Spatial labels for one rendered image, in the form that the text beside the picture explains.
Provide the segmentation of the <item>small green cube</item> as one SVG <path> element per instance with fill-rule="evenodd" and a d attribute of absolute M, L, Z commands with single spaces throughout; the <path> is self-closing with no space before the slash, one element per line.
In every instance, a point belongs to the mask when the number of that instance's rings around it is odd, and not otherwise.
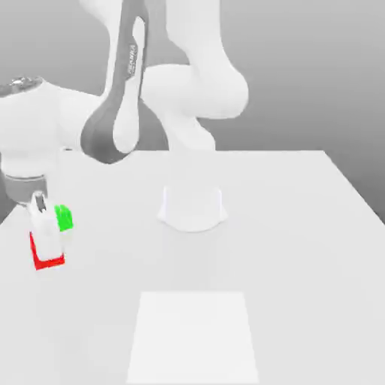
<path fill-rule="evenodd" d="M 55 205 L 54 210 L 56 213 L 59 230 L 64 232 L 66 230 L 72 229 L 74 224 L 70 209 L 65 205 Z"/>

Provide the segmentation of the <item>small red cube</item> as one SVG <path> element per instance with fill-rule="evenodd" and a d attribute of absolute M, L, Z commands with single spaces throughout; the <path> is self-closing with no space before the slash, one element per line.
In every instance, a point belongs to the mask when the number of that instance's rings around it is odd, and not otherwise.
<path fill-rule="evenodd" d="M 65 254 L 62 253 L 60 257 L 54 258 L 54 259 L 47 259 L 42 260 L 38 257 L 37 248 L 35 245 L 35 239 L 33 237 L 32 232 L 29 233 L 29 242 L 30 242 L 30 249 L 32 252 L 32 259 L 34 262 L 35 269 L 41 270 L 44 268 L 51 268 L 58 265 L 64 265 L 65 264 Z"/>

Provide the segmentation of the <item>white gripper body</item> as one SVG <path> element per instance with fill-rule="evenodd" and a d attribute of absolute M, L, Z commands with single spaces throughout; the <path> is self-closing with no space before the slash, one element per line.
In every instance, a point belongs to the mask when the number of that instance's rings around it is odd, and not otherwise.
<path fill-rule="evenodd" d="M 42 191 L 35 191 L 28 204 L 28 211 L 38 258 L 47 261 L 61 257 L 63 248 L 59 225 L 51 201 Z"/>

